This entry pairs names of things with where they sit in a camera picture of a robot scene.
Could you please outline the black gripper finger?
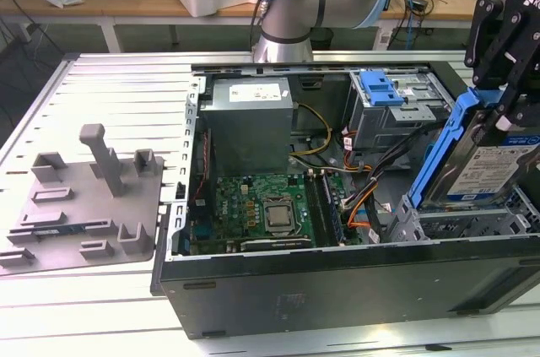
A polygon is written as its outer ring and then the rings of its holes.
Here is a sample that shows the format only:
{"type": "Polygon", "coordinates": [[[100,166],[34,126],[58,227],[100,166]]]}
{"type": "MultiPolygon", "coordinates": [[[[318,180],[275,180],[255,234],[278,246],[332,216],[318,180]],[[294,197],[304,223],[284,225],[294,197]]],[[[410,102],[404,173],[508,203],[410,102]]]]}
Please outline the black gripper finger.
{"type": "Polygon", "coordinates": [[[506,89],[497,110],[495,126],[502,132],[517,132],[539,128],[539,42],[505,52],[511,67],[505,77],[506,89]]]}
{"type": "Polygon", "coordinates": [[[533,0],[477,0],[464,63],[477,89],[531,89],[533,0]]]}

